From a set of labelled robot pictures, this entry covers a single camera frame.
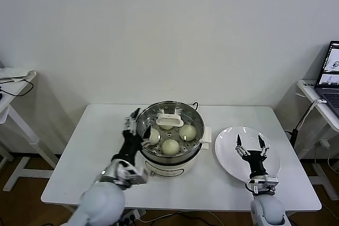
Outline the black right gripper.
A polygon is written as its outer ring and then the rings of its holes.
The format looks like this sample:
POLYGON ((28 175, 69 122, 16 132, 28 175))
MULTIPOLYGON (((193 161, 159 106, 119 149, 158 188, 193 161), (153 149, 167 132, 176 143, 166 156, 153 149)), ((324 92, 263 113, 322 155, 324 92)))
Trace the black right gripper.
POLYGON ((269 148, 266 146, 265 141, 260 135, 258 136, 258 141, 260 144, 261 152, 257 150, 247 151, 242 146, 240 135, 237 135, 235 150, 239 154, 239 156, 242 157, 242 160, 248 162, 251 170, 251 173, 249 175, 250 178, 256 176, 264 176, 268 174, 263 166, 263 161, 266 159, 266 153, 269 148))

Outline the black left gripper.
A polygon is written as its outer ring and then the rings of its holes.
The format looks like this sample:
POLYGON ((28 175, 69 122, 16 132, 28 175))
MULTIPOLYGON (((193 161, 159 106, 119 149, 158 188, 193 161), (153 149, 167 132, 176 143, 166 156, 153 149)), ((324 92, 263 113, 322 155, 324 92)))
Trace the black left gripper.
POLYGON ((114 161, 123 160, 135 166, 135 157, 137 152, 140 151, 143 147, 147 147, 150 145, 150 126, 146 129, 142 137, 139 134, 136 134, 137 117, 139 111, 140 108, 137 108, 129 116, 125 117, 124 131, 122 132, 124 142, 120 151, 112 157, 112 163, 114 161))

